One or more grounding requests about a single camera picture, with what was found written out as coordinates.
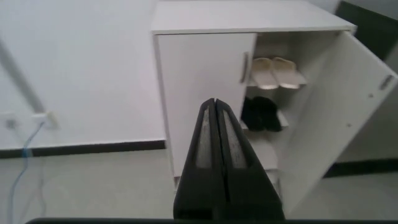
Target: cabinet door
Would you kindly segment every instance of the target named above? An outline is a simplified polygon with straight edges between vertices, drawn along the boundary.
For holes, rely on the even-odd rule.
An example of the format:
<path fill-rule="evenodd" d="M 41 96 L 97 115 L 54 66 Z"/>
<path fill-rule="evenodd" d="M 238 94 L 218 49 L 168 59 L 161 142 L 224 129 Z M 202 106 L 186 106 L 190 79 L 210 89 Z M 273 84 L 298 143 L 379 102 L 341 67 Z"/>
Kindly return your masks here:
<path fill-rule="evenodd" d="M 200 105 L 229 104 L 240 118 L 255 34 L 158 35 L 167 144 L 181 176 Z"/>
<path fill-rule="evenodd" d="M 336 38 L 329 61 L 279 161 L 287 216 L 313 189 L 396 83 L 397 74 L 350 33 L 342 32 Z"/>

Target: cabinet handle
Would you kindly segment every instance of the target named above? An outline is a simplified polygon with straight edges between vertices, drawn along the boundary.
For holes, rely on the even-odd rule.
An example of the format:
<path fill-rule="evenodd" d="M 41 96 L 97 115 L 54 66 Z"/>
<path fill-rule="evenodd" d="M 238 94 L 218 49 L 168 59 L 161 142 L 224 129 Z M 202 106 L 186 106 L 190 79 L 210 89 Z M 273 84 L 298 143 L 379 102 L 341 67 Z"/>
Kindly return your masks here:
<path fill-rule="evenodd" d="M 243 71 L 242 71 L 241 83 L 244 83 L 246 79 L 246 75 L 248 72 L 248 60 L 249 60 L 249 52 L 243 53 Z"/>

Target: white slipper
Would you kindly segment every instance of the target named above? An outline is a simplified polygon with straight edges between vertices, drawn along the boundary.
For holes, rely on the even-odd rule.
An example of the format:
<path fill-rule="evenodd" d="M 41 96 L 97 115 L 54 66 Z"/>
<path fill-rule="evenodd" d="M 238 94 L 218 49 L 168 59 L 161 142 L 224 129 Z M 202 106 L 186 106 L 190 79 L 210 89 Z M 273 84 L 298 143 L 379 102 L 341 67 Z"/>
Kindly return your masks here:
<path fill-rule="evenodd" d="M 269 58 L 257 58 L 253 60 L 251 78 L 257 87 L 263 90 L 273 90 L 279 84 L 271 72 L 272 60 Z"/>
<path fill-rule="evenodd" d="M 272 74 L 281 87 L 298 89 L 305 80 L 298 74 L 296 64 L 280 57 L 272 59 Z"/>

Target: black shoe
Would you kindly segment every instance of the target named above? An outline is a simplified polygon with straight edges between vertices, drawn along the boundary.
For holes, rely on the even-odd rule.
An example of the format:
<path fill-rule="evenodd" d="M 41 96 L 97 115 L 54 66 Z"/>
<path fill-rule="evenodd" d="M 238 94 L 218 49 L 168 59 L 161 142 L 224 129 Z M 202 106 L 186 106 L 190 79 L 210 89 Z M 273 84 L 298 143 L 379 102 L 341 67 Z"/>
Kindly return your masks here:
<path fill-rule="evenodd" d="M 263 131 L 266 128 L 259 110 L 256 110 L 252 100 L 247 97 L 244 99 L 241 119 L 250 131 Z"/>
<path fill-rule="evenodd" d="M 277 116 L 278 107 L 272 100 L 262 96 L 256 96 L 253 98 L 251 103 L 257 113 L 261 116 L 262 125 L 268 131 L 279 132 L 282 130 L 282 126 L 280 125 L 280 121 Z"/>

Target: black object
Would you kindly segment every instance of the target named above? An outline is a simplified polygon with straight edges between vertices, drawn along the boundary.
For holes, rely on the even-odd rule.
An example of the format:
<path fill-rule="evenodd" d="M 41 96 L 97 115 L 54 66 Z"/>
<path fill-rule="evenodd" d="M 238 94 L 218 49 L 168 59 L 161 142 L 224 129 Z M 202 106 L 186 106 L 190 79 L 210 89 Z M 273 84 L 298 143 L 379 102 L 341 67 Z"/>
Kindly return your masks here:
<path fill-rule="evenodd" d="M 278 107 L 272 100 L 262 96 L 256 96 L 253 98 L 253 104 L 261 116 L 262 125 L 268 131 L 278 132 L 282 130 L 277 116 Z"/>
<path fill-rule="evenodd" d="M 355 37 L 381 60 L 398 41 L 398 21 L 341 1 L 336 16 L 358 26 Z"/>
<path fill-rule="evenodd" d="M 255 109 L 252 100 L 247 97 L 243 102 L 241 119 L 250 131 L 263 131 L 266 128 L 262 125 L 262 118 L 258 110 Z"/>
<path fill-rule="evenodd" d="M 200 108 L 174 219 L 284 220 L 278 194 L 231 108 L 221 100 L 210 99 Z"/>
<path fill-rule="evenodd" d="M 165 141 L 139 141 L 119 142 L 106 144 L 87 144 L 77 146 L 55 146 L 32 148 L 34 157 L 41 156 L 64 156 L 75 154 L 104 153 L 104 152 L 127 152 L 165 149 Z M 0 150 L 0 159 L 21 158 L 22 149 Z"/>
<path fill-rule="evenodd" d="M 398 159 L 370 159 L 365 161 L 334 163 L 323 178 L 388 174 L 391 172 L 398 172 Z"/>
<path fill-rule="evenodd" d="M 253 100 L 244 99 L 241 119 L 250 131 L 273 131 L 282 130 L 277 116 L 278 107 L 270 99 L 256 96 Z"/>

